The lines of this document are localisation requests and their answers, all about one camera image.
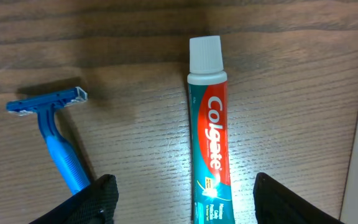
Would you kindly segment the blue disposable razor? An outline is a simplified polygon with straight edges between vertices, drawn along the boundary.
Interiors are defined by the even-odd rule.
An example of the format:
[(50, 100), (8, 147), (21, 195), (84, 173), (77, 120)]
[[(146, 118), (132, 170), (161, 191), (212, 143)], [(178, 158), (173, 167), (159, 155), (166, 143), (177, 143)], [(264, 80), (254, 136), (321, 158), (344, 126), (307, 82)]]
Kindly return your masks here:
[(55, 124), (55, 112), (66, 106), (86, 102), (87, 99), (87, 92), (76, 86), (6, 104), (6, 109), (10, 113), (19, 116), (33, 113), (37, 115), (39, 130), (49, 154), (73, 195), (89, 186), (90, 179), (73, 146), (59, 133)]

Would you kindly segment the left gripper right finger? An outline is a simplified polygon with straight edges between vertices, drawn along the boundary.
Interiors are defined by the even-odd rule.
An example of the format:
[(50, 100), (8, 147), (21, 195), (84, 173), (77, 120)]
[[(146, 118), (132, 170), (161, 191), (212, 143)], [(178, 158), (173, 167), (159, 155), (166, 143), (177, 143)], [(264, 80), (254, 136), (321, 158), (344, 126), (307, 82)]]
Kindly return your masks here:
[(258, 224), (343, 224), (266, 173), (256, 175), (253, 194)]

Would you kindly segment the Colgate toothpaste tube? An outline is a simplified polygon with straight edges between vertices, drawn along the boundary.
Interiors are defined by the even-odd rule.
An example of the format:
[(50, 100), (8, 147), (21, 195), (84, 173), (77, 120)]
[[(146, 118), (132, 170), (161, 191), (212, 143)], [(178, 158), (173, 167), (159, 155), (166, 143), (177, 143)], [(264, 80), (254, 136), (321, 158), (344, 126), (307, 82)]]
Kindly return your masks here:
[(218, 35), (190, 39), (187, 76), (194, 223), (234, 223), (227, 126), (227, 73)]

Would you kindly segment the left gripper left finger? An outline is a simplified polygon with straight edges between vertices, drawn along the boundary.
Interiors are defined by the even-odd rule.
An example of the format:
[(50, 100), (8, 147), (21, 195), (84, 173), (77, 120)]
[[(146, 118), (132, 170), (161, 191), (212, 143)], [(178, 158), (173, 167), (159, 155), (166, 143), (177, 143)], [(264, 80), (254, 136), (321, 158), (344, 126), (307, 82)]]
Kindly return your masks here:
[(30, 224), (113, 224), (118, 199), (116, 177), (105, 174)]

